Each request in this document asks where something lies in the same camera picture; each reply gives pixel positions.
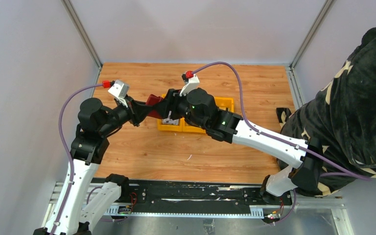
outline black fabric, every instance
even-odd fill
[[[282,134],[307,140],[317,137],[325,157],[376,178],[376,28],[367,31],[361,45],[315,99],[289,117]],[[339,172],[324,163],[325,171]],[[352,181],[346,176],[323,177],[317,191],[300,193],[327,195]]]

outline wood surface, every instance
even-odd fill
[[[99,82],[120,79],[130,85],[128,95],[146,101],[150,94],[180,89],[181,74],[199,64],[105,63]],[[248,119],[279,132],[276,107],[294,111],[284,67],[236,65],[241,77]],[[200,87],[209,94],[232,97],[235,112],[241,114],[238,83],[234,73],[218,65],[199,72]],[[114,108],[106,89],[97,88],[94,97]],[[279,171],[274,157],[258,150],[212,140],[205,134],[161,132],[156,119],[148,117],[140,127],[127,123],[109,137],[110,146],[96,177],[110,173],[131,179],[195,182],[261,183],[268,174]]]

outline yellow container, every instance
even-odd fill
[[[234,99],[225,97],[215,97],[215,104],[223,110],[228,108],[228,111],[234,112]],[[174,132],[193,132],[193,133],[205,133],[205,130],[191,126],[185,122],[182,118],[180,120],[158,119],[158,130],[160,131],[174,131]]]

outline red object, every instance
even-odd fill
[[[103,81],[102,84],[103,84],[103,87],[104,87],[104,88],[109,88],[109,87],[111,87],[109,81]]]
[[[149,97],[148,97],[148,100],[146,101],[146,105],[155,105],[159,102],[161,102],[163,100],[162,97],[160,96],[156,96],[154,94],[151,94]],[[153,118],[156,118],[156,119],[162,119],[161,116],[158,114],[158,112],[156,112],[156,110],[152,110],[149,114],[148,114],[148,117],[153,117]]]
[[[192,78],[192,77],[194,77],[194,74],[192,73],[192,71],[187,71],[185,73],[185,76],[187,76],[187,78]]]

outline white wall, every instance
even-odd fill
[[[65,99],[97,69],[61,1],[0,0],[0,235],[41,226],[66,155],[57,120]],[[71,140],[82,99],[65,115]]]
[[[306,102],[332,80],[364,33],[376,27],[376,1],[337,0],[296,67]],[[342,190],[356,235],[376,234],[376,180]]]
[[[290,63],[324,0],[72,0],[103,62]]]
[[[332,80],[372,27],[376,27],[376,1],[335,1],[295,68],[305,102]]]

